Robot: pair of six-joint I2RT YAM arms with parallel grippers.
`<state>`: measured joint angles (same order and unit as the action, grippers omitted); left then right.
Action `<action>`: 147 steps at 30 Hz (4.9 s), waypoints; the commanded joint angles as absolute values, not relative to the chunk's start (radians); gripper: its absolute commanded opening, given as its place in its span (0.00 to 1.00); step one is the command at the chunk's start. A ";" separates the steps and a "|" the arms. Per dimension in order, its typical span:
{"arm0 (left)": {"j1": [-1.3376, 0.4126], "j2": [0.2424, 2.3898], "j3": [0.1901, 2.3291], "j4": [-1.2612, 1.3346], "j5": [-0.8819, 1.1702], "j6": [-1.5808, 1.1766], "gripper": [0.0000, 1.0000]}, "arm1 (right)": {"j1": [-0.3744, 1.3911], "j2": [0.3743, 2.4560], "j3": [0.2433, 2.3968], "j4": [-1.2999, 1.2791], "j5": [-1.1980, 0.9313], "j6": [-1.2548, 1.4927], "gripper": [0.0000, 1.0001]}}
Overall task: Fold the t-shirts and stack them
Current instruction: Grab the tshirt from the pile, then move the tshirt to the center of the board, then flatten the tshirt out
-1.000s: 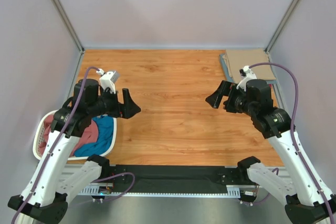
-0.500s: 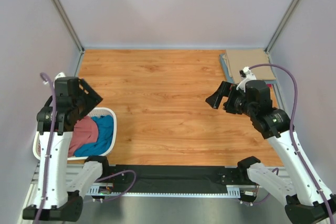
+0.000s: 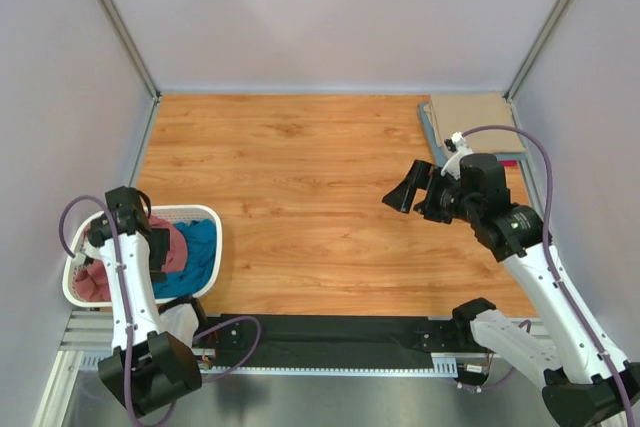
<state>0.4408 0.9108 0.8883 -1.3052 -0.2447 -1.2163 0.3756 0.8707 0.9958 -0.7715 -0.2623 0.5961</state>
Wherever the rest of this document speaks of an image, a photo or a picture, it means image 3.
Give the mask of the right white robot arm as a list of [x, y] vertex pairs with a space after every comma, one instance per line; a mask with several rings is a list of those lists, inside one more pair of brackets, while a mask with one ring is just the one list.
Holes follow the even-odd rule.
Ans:
[[594, 426], [631, 411], [639, 400], [638, 363], [588, 313], [543, 231], [542, 218], [512, 202], [495, 156], [466, 155], [453, 168], [416, 160], [382, 201], [432, 222], [467, 222], [526, 292], [551, 346], [515, 326], [484, 298], [460, 305], [453, 315], [475, 343], [499, 354], [540, 390], [558, 425]]

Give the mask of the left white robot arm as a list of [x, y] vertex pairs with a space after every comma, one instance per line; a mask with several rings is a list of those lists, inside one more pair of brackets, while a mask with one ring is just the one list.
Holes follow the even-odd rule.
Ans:
[[191, 295], [159, 306], [154, 275], [160, 255], [150, 243], [152, 228], [142, 197], [133, 187], [105, 194], [103, 214], [92, 220], [91, 246], [105, 267], [111, 297], [111, 355], [98, 364], [104, 386], [126, 409], [132, 424], [202, 386], [192, 351], [194, 334], [206, 322]]

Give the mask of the pink t shirt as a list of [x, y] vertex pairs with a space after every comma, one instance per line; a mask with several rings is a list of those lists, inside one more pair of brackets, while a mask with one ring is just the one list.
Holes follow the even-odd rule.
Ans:
[[[187, 262], [187, 244], [181, 232], [165, 219], [155, 215], [150, 217], [151, 227], [169, 232], [169, 248], [162, 271], [167, 275], [181, 273]], [[88, 302], [110, 302], [110, 291], [104, 264], [101, 260], [91, 260], [82, 267], [73, 279], [73, 286], [82, 300]]]

